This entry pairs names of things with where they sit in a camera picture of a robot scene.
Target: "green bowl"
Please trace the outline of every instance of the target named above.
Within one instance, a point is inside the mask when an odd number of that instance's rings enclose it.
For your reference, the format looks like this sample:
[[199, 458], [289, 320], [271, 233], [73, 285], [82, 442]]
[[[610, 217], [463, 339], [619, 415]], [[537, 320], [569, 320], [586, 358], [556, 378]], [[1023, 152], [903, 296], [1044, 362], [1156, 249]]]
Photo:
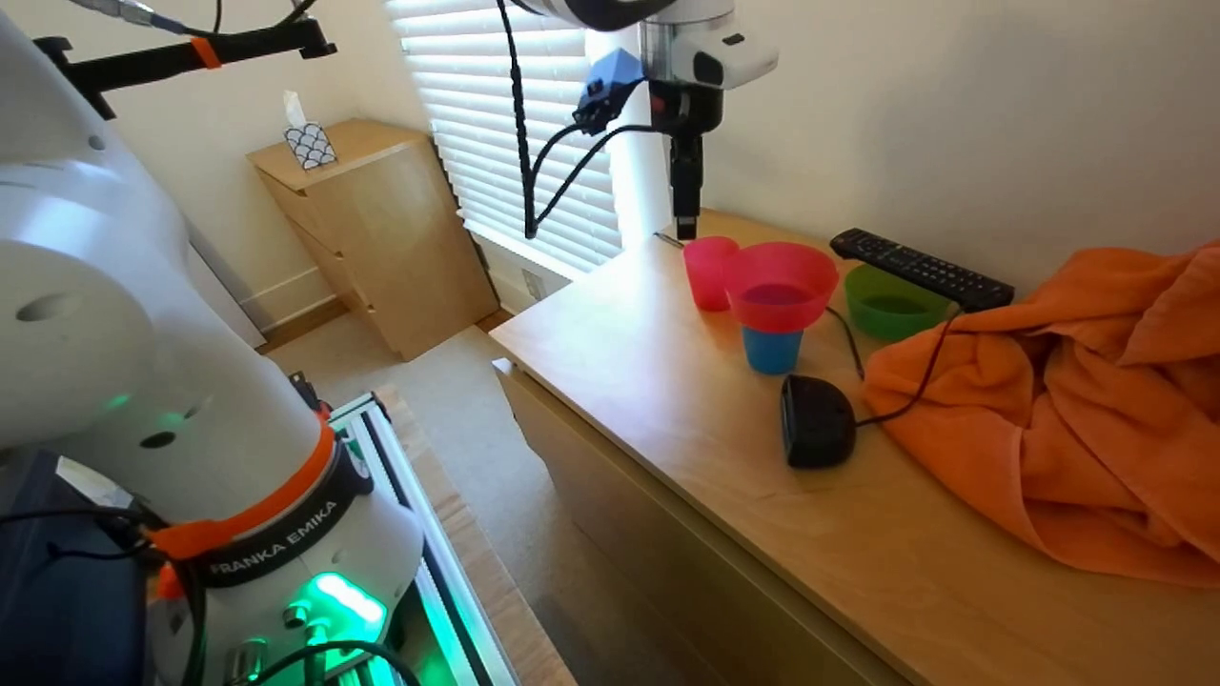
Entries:
[[945, 296], [865, 261], [856, 266], [844, 285], [851, 322], [885, 343], [909, 339], [951, 317]]

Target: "red cup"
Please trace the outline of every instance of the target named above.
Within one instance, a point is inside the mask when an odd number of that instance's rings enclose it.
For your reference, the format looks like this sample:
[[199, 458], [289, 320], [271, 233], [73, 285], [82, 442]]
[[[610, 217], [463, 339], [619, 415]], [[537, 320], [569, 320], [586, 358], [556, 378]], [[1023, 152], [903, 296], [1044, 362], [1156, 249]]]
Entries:
[[785, 335], [824, 317], [839, 285], [834, 257], [806, 245], [753, 245], [732, 257], [730, 303], [743, 329]]
[[726, 277], [736, 261], [736, 245], [730, 237], [697, 237], [682, 245], [687, 283], [697, 307], [730, 307]]

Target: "orange towel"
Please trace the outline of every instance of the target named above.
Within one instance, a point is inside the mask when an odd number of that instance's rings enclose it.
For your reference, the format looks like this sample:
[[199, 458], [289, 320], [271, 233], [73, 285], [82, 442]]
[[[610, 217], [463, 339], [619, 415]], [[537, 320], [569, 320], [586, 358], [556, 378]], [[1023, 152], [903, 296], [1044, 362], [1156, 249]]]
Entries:
[[[879, 350], [865, 402], [900, 409], [935, 343]], [[956, 317], [885, 430], [1060, 562], [1220, 588], [1220, 245], [1081, 250], [1026, 299]]]

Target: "black computer mouse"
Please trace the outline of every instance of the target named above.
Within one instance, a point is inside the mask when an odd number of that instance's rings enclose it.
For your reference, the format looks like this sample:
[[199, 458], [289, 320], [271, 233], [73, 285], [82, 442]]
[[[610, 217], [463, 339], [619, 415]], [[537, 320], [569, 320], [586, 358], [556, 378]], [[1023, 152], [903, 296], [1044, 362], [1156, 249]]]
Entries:
[[856, 448], [856, 410], [844, 388], [824, 378], [785, 378], [783, 439], [799, 467], [847, 461]]

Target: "window blinds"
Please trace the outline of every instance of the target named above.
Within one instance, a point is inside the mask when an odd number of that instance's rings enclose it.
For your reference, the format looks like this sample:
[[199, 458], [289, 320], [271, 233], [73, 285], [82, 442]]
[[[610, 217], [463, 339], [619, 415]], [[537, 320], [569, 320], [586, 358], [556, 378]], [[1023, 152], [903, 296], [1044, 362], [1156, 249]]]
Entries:
[[[384, 0], [384, 8], [457, 189], [464, 230], [569, 277], [619, 255], [607, 156], [585, 167], [534, 238], [524, 237], [510, 62], [496, 0]], [[585, 91], [585, 31], [519, 8], [510, 8], [510, 25], [527, 87], [529, 156], [537, 156], [574, 123]], [[537, 212], [591, 144], [595, 136], [574, 132], [548, 152], [534, 189]]]

